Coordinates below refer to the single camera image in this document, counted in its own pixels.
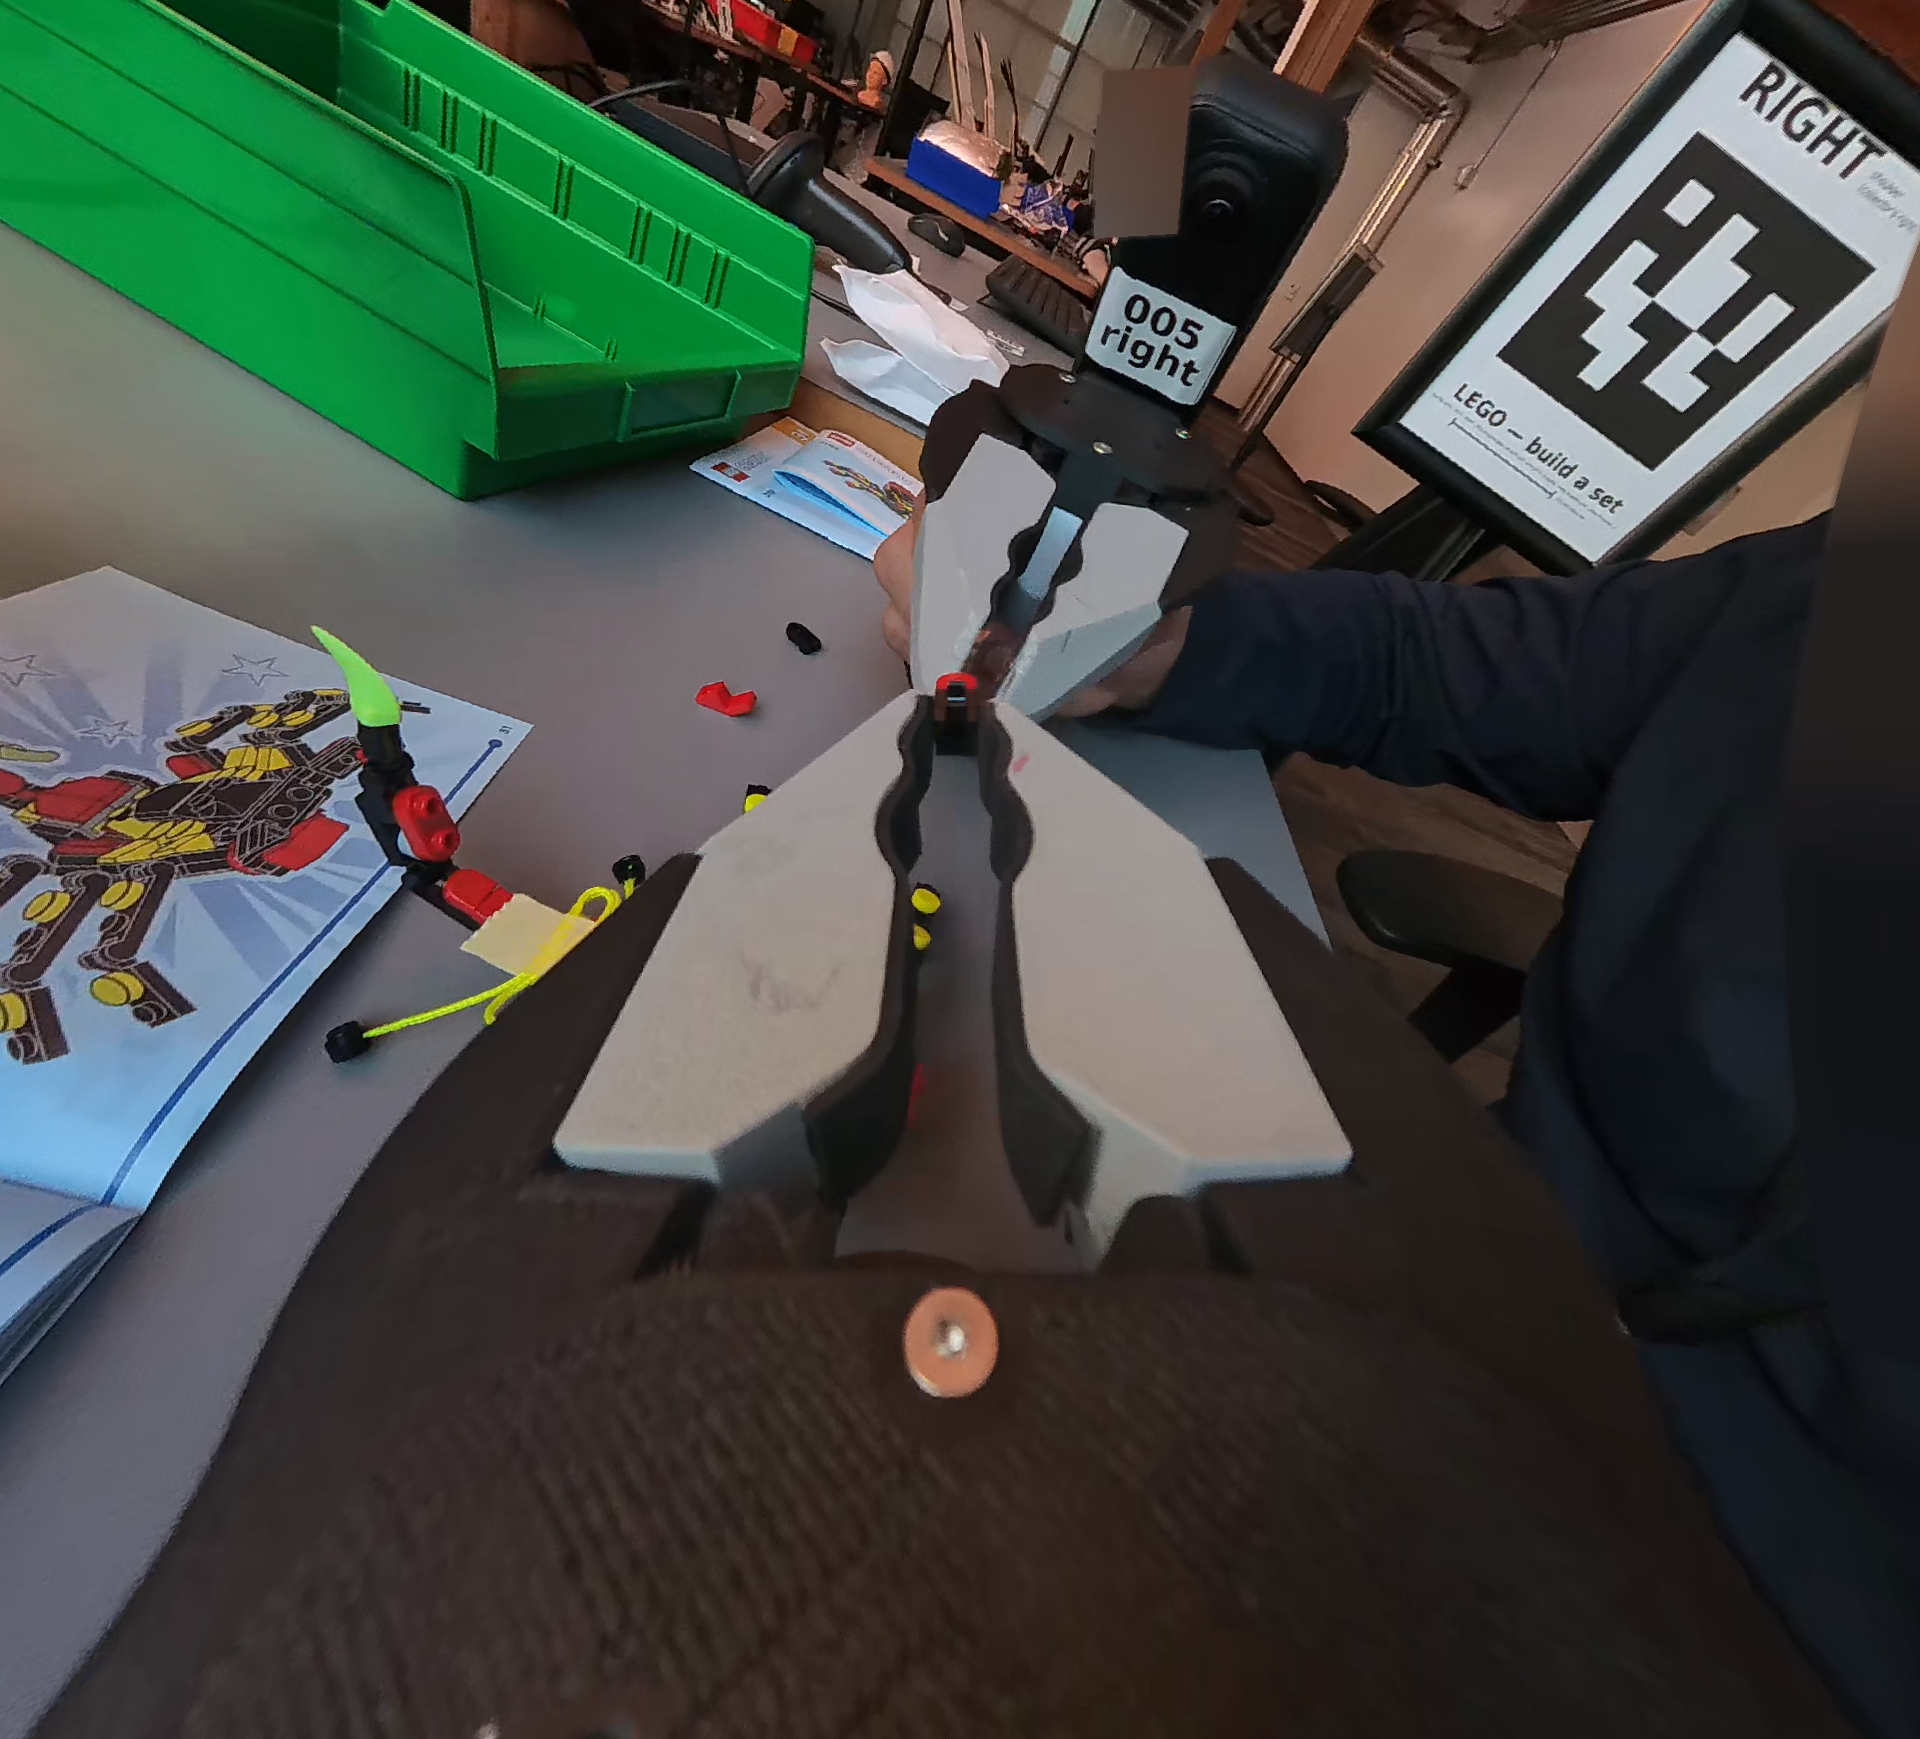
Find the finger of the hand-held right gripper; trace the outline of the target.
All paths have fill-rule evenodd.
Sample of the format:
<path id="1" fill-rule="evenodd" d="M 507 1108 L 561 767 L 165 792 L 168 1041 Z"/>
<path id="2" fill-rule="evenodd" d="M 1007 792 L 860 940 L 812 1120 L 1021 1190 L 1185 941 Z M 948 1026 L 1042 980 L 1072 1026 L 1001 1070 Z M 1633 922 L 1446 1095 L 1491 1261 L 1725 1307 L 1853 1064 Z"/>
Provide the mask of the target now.
<path id="1" fill-rule="evenodd" d="M 1098 508 L 1079 571 L 1059 577 L 1026 627 L 997 699 L 1045 720 L 1130 661 L 1158 627 L 1188 530 L 1148 508 Z"/>
<path id="2" fill-rule="evenodd" d="M 980 436 L 916 537 L 909 673 L 919 695 L 964 668 L 1021 532 L 1045 522 L 1054 478 L 1020 447 Z"/>

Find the black yellow lego scorpion model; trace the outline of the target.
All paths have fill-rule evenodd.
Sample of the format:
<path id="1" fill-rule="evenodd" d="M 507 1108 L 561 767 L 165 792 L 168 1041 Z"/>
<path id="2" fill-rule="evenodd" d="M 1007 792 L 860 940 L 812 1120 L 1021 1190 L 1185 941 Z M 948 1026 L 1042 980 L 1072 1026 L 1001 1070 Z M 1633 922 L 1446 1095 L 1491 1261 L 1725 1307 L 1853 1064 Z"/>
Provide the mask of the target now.
<path id="1" fill-rule="evenodd" d="M 313 629 L 346 678 L 359 754 L 359 810 L 384 859 L 401 873 L 403 888 L 468 928 L 465 948 L 505 973 L 502 992 L 534 983 L 577 949 L 590 933 L 604 931 L 628 904 L 638 904 L 624 931 L 634 957 L 645 961 L 672 933 L 678 905 L 692 888 L 697 858 L 681 854 L 659 883 L 641 881 L 644 868 L 628 861 L 615 888 L 590 888 L 565 912 L 553 912 L 522 894 L 510 894 L 489 873 L 458 858 L 461 831 L 440 792 L 419 780 L 403 743 L 403 704 L 370 663 L 333 630 Z M 806 846 L 806 858 L 829 858 L 829 881 L 874 858 L 889 868 L 891 904 L 886 933 L 901 957 L 919 961 L 932 938 L 928 923 L 942 907 L 932 888 L 909 879 L 919 854 L 917 802 L 928 783 L 925 734 L 930 718 L 922 699 L 909 695 L 884 707 L 851 736 L 833 743 L 799 778 L 773 792 L 782 805 L 784 831 L 799 828 L 808 805 L 851 808 L 851 858 L 836 848 Z"/>

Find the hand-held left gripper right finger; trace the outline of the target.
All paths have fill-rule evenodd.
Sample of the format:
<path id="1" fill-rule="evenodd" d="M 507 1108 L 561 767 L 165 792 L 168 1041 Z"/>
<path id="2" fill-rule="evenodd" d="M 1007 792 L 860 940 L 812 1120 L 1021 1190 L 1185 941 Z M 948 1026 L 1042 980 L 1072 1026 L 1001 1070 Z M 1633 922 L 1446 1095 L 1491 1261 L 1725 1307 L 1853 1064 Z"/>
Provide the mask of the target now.
<path id="1" fill-rule="evenodd" d="M 1271 983 L 1290 910 L 1209 833 L 1282 833 L 1251 752 L 977 730 L 995 1105 L 1020 1202 L 1097 1266 L 1148 1197 L 1342 1173 L 1352 1143 Z"/>

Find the person's right forearm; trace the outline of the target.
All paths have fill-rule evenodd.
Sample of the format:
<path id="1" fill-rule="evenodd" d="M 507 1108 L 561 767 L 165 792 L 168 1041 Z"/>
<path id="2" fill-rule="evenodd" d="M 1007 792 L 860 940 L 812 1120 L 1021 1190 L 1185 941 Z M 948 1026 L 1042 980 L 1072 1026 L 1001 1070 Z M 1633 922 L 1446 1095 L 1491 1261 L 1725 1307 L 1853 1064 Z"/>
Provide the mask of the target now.
<path id="1" fill-rule="evenodd" d="M 1781 775 L 1829 527 L 1475 584 L 1229 574 L 1188 609 L 1145 724 L 1535 820 L 1596 822 L 1616 792 L 1728 803 Z"/>

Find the black office chair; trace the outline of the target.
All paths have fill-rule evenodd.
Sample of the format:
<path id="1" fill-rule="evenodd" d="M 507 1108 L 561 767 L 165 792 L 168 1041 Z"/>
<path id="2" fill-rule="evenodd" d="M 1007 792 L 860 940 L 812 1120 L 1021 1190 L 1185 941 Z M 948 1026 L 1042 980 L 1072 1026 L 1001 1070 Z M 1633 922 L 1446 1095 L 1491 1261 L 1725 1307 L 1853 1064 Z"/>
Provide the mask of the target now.
<path id="1" fill-rule="evenodd" d="M 1564 898 L 1463 859 L 1356 849 L 1335 871 L 1358 931 L 1384 951 L 1445 970 L 1409 1024 L 1449 1064 L 1513 1021 Z"/>

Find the framed marker sign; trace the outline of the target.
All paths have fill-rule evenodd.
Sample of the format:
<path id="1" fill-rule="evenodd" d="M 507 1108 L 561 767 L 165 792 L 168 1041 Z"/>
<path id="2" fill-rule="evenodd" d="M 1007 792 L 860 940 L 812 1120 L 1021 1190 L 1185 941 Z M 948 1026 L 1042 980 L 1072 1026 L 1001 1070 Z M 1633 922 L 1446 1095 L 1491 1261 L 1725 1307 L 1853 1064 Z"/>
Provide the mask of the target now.
<path id="1" fill-rule="evenodd" d="M 1916 233 L 1916 81 L 1713 0 L 1355 434 L 1548 572 L 1643 558 L 1870 371 Z"/>

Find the black keyboard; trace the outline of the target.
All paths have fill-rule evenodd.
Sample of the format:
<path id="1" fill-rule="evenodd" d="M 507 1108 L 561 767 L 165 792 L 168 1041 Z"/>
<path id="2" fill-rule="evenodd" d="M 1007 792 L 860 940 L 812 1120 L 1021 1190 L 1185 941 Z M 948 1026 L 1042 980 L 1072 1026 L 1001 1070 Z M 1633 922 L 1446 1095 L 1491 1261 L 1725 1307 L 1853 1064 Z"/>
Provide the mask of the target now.
<path id="1" fill-rule="evenodd" d="M 1027 336 L 1069 356 L 1083 352 L 1093 307 L 1041 266 L 1005 257 L 985 275 L 982 293 L 985 305 Z"/>

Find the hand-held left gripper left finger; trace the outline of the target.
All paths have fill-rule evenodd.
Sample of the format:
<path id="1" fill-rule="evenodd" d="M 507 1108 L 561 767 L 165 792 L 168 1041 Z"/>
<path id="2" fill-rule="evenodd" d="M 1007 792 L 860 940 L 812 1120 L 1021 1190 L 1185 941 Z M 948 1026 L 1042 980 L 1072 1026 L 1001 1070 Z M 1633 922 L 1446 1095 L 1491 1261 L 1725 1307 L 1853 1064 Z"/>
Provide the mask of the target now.
<path id="1" fill-rule="evenodd" d="M 913 1073 L 924 699 L 899 695 L 701 848 L 554 1154 L 844 1204 Z"/>

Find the closed lego instruction booklet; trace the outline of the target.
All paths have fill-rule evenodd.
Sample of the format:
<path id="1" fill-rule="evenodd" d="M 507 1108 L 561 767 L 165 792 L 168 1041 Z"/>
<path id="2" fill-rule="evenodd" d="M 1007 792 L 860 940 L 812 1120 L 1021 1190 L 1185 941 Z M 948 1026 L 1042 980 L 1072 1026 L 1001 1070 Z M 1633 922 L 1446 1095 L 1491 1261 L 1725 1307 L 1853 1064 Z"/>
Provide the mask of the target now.
<path id="1" fill-rule="evenodd" d="M 846 430 L 784 416 L 692 462 L 697 478 L 866 561 L 906 527 L 924 485 Z"/>

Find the black barcode scanner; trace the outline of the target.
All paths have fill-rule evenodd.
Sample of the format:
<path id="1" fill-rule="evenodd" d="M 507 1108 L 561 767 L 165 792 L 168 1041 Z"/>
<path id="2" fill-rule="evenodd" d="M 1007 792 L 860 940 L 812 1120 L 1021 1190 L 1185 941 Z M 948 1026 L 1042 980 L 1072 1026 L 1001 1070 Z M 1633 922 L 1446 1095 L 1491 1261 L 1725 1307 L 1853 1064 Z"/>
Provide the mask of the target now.
<path id="1" fill-rule="evenodd" d="M 909 270 L 895 235 L 828 179 L 826 146 L 809 131 L 772 142 L 748 169 L 746 194 L 862 273 Z"/>

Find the open lego instruction booklet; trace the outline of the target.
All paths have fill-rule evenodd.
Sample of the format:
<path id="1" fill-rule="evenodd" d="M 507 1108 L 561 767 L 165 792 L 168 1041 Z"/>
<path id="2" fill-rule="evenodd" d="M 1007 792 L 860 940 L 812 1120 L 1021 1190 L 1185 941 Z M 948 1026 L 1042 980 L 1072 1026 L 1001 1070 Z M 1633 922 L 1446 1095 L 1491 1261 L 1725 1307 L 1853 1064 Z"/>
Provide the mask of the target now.
<path id="1" fill-rule="evenodd" d="M 349 678 L 99 568 L 2 598 L 2 1373 L 399 891 Z"/>

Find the person's right hand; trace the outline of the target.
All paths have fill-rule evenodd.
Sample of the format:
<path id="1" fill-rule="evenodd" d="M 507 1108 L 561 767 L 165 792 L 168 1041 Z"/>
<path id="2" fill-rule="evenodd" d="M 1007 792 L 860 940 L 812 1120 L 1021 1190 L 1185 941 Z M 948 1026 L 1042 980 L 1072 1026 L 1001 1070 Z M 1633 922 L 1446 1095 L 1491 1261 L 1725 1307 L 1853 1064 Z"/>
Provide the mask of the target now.
<path id="1" fill-rule="evenodd" d="M 909 665 L 917 527 L 919 516 L 916 515 L 906 527 L 899 527 L 898 532 L 888 537 L 874 556 L 874 572 L 886 596 L 881 637 L 904 665 Z M 1185 648 L 1191 621 L 1193 609 L 1188 605 L 1165 613 L 1132 656 L 1123 661 L 1104 678 L 1077 690 L 1054 714 L 1059 718 L 1079 720 L 1104 712 L 1132 714 L 1148 707 L 1165 690 L 1165 681 Z"/>

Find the green plastic bin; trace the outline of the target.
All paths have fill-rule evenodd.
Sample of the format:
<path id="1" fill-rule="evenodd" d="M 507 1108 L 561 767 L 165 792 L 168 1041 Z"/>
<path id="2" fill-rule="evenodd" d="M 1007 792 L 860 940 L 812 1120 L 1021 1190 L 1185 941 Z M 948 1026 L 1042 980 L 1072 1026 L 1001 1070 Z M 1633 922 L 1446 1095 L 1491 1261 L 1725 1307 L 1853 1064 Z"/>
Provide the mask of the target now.
<path id="1" fill-rule="evenodd" d="M 408 0 L 2 0 L 4 225 L 458 500 L 794 400 L 812 242 Z"/>

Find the white plastic bag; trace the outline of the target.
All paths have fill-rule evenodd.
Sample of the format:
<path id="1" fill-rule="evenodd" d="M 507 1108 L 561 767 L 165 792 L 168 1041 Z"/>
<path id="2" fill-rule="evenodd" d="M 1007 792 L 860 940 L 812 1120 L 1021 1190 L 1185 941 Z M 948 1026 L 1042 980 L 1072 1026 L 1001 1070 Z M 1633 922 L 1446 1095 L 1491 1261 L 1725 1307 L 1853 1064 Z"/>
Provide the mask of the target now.
<path id="1" fill-rule="evenodd" d="M 877 406 L 925 429 L 969 385 L 997 386 L 1010 360 L 912 270 L 837 266 L 846 307 L 866 336 L 823 338 L 833 375 Z"/>

